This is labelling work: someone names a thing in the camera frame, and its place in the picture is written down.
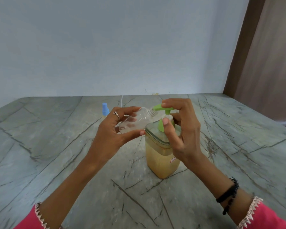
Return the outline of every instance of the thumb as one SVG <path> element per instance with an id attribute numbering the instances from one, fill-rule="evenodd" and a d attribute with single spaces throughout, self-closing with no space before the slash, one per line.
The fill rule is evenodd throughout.
<path id="1" fill-rule="evenodd" d="M 163 118 L 164 133 L 170 141 L 170 145 L 173 149 L 180 150 L 183 146 L 183 141 L 177 136 L 175 128 L 168 118 Z"/>
<path id="2" fill-rule="evenodd" d="M 123 144 L 126 144 L 127 142 L 129 142 L 129 141 L 131 141 L 131 140 L 133 140 L 139 136 L 143 136 L 143 135 L 145 135 L 145 131 L 142 129 L 132 130 L 130 132 L 121 134 L 122 142 L 123 142 Z"/>

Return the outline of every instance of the left hand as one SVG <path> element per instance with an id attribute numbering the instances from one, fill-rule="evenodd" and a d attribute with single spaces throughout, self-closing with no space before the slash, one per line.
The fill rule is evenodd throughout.
<path id="1" fill-rule="evenodd" d="M 140 107 L 114 107 L 103 122 L 100 123 L 85 159 L 88 160 L 88 162 L 97 162 L 99 165 L 103 166 L 116 154 L 122 145 L 144 135 L 145 131 L 143 129 L 118 134 L 119 128 L 116 127 L 118 122 L 125 120 L 128 115 L 132 115 L 139 109 Z"/>

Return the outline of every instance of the forearm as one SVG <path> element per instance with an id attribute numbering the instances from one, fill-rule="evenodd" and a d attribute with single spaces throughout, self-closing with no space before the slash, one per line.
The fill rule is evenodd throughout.
<path id="1" fill-rule="evenodd" d="M 47 227 L 60 227 L 84 187 L 101 168 L 98 164 L 81 161 L 70 176 L 42 202 L 39 211 Z"/>
<path id="2" fill-rule="evenodd" d="M 206 185 L 215 198 L 220 197 L 234 184 L 203 154 L 199 162 L 192 162 L 187 166 Z M 223 208 L 227 206 L 229 199 L 221 203 Z M 228 212 L 228 215 L 237 225 L 247 215 L 251 203 L 252 197 L 244 190 L 238 189 L 234 202 Z"/>

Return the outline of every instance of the blue cap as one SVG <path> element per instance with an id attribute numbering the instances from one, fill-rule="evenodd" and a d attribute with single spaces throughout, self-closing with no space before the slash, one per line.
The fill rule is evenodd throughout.
<path id="1" fill-rule="evenodd" d="M 103 106 L 103 116 L 107 116 L 109 114 L 109 109 L 107 107 L 107 103 L 102 103 L 102 106 Z"/>

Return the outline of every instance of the yellow liquid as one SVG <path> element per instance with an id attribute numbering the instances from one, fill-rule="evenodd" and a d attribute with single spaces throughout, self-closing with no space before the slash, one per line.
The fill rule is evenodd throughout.
<path id="1" fill-rule="evenodd" d="M 174 157 L 172 148 L 164 149 L 159 147 L 149 138 L 145 137 L 145 139 L 146 161 L 148 167 L 157 175 L 158 178 L 167 178 L 178 169 L 180 161 Z M 163 154 L 169 155 L 161 155 L 152 148 L 154 146 L 157 146 Z"/>

